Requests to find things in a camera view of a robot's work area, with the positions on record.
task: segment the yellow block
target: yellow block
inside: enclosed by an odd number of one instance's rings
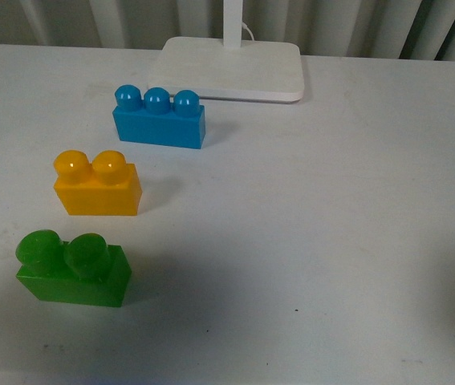
[[[136,166],[117,151],[101,152],[90,164],[81,151],[62,152],[54,161],[54,190],[70,215],[136,215],[141,186]]]

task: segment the lamp base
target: lamp base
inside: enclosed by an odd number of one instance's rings
[[[304,93],[299,48],[291,43],[221,39],[169,39],[148,77],[148,87],[170,94],[189,89],[202,98],[291,103]]]

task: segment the building block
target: building block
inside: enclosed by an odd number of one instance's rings
[[[54,190],[70,215],[136,215],[141,185],[134,164],[117,151],[101,152],[90,164],[81,151],[54,161]]]
[[[26,235],[15,252],[17,279],[39,300],[121,307],[131,268],[120,246],[99,234],[61,241],[52,230]]]
[[[113,111],[120,140],[163,146],[201,148],[205,136],[205,111],[198,95],[190,90],[170,94],[155,87],[145,92],[130,84],[115,92]]]

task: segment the blue toy block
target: blue toy block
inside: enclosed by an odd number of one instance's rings
[[[205,112],[195,92],[179,91],[171,103],[170,94],[163,88],[149,89],[142,99],[138,88],[126,84],[116,90],[115,97],[113,119],[120,140],[201,148]]]

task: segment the green block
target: green block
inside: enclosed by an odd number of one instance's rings
[[[131,268],[120,246],[98,234],[63,242],[51,230],[35,231],[17,247],[17,279],[39,300],[120,307]]]

